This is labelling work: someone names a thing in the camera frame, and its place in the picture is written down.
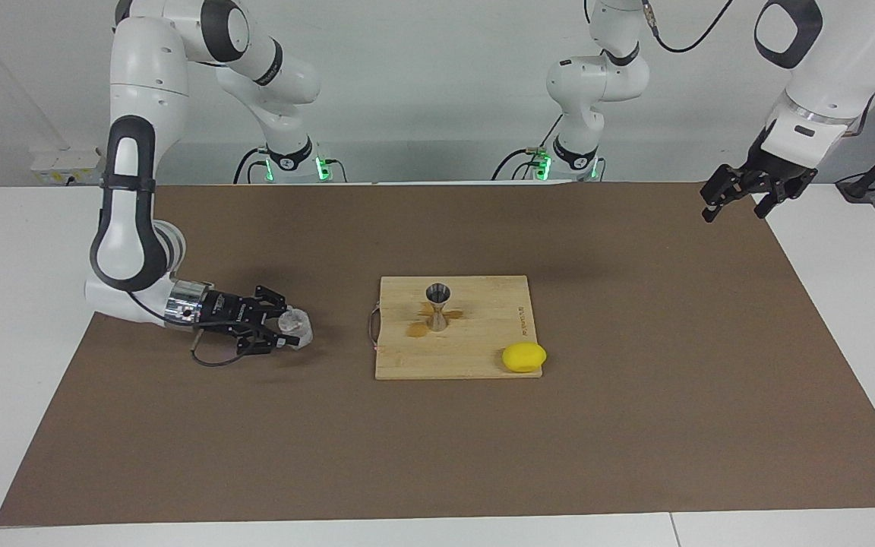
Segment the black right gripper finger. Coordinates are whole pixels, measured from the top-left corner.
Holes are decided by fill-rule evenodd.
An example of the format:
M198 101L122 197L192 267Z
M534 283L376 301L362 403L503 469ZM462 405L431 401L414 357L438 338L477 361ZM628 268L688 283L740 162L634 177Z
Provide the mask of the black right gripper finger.
M285 314L289 309L283 295L264 285L257 285L254 288L254 300L257 301L257 308L265 314Z
M269 331L242 331L236 333L236 357L265 356L279 347L300 347L297 336Z

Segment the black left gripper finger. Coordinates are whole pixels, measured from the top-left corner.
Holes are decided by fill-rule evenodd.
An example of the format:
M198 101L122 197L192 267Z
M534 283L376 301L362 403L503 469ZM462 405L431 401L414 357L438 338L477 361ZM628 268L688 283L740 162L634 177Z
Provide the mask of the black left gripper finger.
M742 200L750 193L743 185L742 175L742 171L732 166L721 165L704 182L700 190L705 204L701 215L707 223L714 222L727 204Z
M791 193L785 189L772 189L757 202L754 214L756 214L757 218L765 219L777 205L784 201L792 200L792 198Z

